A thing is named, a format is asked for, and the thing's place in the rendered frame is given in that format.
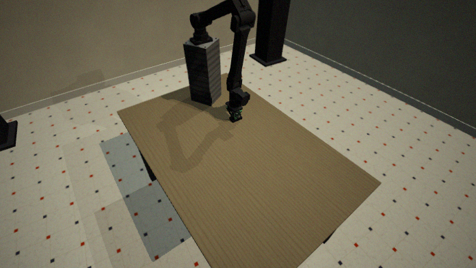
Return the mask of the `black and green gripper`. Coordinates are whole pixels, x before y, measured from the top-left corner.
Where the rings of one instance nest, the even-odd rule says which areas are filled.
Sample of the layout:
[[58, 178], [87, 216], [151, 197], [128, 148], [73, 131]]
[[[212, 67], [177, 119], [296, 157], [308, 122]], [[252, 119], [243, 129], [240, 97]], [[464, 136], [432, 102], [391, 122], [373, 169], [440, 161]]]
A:
[[[233, 118], [236, 120], [239, 114], [242, 112], [243, 107], [242, 106], [237, 107], [237, 102], [235, 100], [231, 100], [230, 98], [229, 98], [229, 101], [226, 102], [226, 105], [227, 105], [226, 109], [228, 110], [229, 114], [233, 115]], [[235, 117], [236, 113], [237, 113], [237, 116]]]

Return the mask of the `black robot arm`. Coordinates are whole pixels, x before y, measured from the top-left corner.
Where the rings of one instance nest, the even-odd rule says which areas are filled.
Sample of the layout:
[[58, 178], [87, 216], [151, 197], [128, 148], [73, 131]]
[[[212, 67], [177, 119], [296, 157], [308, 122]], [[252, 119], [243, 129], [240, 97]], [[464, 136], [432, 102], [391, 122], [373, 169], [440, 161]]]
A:
[[211, 25], [215, 19], [230, 13], [232, 14], [230, 29], [235, 33], [235, 36], [226, 86], [229, 98], [236, 101], [237, 107], [240, 107], [247, 105], [250, 100], [250, 94], [244, 93], [241, 89], [243, 80], [241, 71], [246, 43], [250, 28], [254, 27], [256, 19], [256, 14], [252, 11], [248, 0], [225, 0], [206, 11], [191, 14], [189, 19], [195, 32], [193, 33], [194, 37], [189, 40], [195, 46], [212, 42], [213, 38], [208, 35], [206, 26]]

